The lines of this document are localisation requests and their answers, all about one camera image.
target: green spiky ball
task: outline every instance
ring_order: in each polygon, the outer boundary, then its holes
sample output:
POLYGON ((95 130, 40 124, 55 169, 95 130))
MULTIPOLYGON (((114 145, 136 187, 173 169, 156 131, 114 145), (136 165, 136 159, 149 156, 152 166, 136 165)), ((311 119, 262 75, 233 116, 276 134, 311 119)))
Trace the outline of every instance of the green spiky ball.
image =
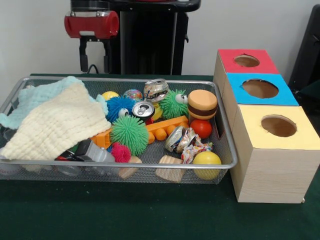
POLYGON ((188 106, 184 103, 179 103, 176 101, 176 95, 184 95, 184 90, 169 90, 165 98, 159 103, 161 109, 163 110, 164 119, 173 119, 180 116, 188 116, 188 106))
POLYGON ((119 117, 113 124, 110 133, 113 143, 127 146, 133 156, 138 156, 146 150, 149 133, 142 120, 128 115, 119 117))

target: pink spiky ball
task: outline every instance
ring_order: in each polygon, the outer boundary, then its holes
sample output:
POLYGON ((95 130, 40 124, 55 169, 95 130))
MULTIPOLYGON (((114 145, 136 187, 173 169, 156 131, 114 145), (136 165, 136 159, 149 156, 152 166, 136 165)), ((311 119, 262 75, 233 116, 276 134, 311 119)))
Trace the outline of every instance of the pink spiky ball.
POLYGON ((112 145, 111 154, 114 156, 116 163, 127 163, 131 158, 130 149, 119 142, 112 145))

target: cream knitted blanket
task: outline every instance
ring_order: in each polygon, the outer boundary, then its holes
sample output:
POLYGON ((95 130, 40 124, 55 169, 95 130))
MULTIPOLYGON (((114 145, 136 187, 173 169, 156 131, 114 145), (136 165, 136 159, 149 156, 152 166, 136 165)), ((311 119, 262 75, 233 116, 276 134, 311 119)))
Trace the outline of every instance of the cream knitted blanket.
POLYGON ((54 160, 78 142, 110 127, 102 104, 91 102, 88 90, 73 83, 29 113, 2 155, 10 160, 54 160))

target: wire mesh basket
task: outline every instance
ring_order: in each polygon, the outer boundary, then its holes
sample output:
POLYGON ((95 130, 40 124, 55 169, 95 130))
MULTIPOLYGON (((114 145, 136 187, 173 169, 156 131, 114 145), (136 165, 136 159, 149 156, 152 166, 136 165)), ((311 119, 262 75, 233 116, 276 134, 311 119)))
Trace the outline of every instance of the wire mesh basket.
MULTIPOLYGON (((30 76, 21 79, 13 88, 7 99, 0 108, 0 113, 9 114, 18 106, 18 94, 21 89, 28 86, 51 84, 61 80, 62 77, 30 76)), ((79 78, 83 81, 89 94, 95 98, 98 94, 106 91, 114 91, 122 95, 126 90, 137 89, 143 92, 145 82, 148 79, 117 79, 117 78, 79 78)), ((203 89, 214 93, 218 100, 216 116, 211 119, 212 133, 203 143, 212 142, 213 152, 220 159, 221 165, 210 164, 159 164, 164 155, 180 158, 180 155, 165 149, 165 141, 155 141, 147 146, 146 151, 138 156, 142 163, 97 163, 76 161, 42 161, 42 160, 0 160, 2 180, 39 180, 39 181, 85 181, 85 182, 129 182, 129 183, 181 183, 181 184, 218 184, 228 169, 234 167, 238 162, 237 152, 231 130, 226 117, 222 98, 218 88, 210 81, 189 80, 167 80, 171 90, 186 90, 188 95, 191 91, 203 89), (32 168, 41 166, 40 171, 30 171, 32 168), (120 170, 137 170, 135 174, 127 179, 119 176, 120 170), (194 170, 208 171, 216 175, 212 180, 204 180, 195 174, 194 170), (172 179, 164 180, 157 176, 156 172, 170 173, 172 179)), ((0 129, 0 147, 4 147, 7 140, 15 134, 14 130, 0 129)))

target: blue spiky ball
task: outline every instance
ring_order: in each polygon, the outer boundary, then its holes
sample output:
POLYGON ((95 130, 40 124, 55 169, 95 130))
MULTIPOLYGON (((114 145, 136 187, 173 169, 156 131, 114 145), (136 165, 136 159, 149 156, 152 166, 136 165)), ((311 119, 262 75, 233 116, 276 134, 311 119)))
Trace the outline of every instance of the blue spiky ball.
POLYGON ((118 119, 120 109, 128 109, 128 112, 131 115, 132 108, 136 102, 131 98, 116 96, 110 98, 108 101, 106 101, 106 103, 109 110, 106 119, 109 122, 113 123, 118 119))

